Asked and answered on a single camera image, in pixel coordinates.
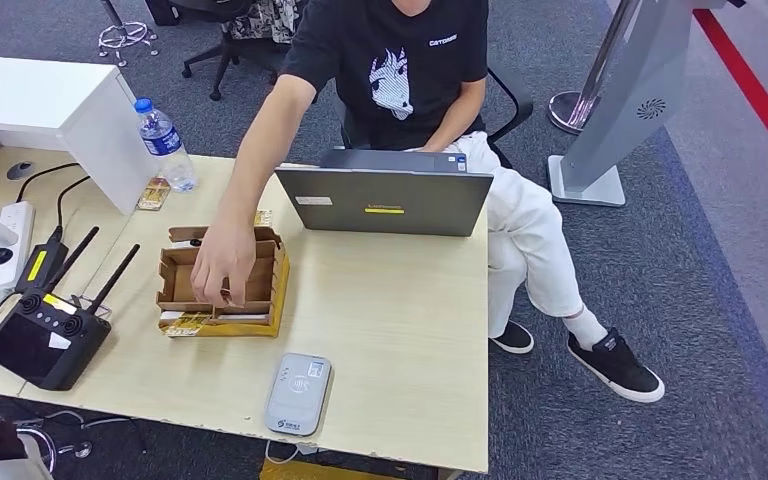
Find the person's right hand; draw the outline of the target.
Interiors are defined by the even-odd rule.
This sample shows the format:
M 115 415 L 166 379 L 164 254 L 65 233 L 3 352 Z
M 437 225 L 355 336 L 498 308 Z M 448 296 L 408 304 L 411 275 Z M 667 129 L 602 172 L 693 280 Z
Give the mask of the person's right hand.
M 195 299 L 217 308 L 243 307 L 254 262 L 251 220 L 215 221 L 202 239 L 191 273 Z

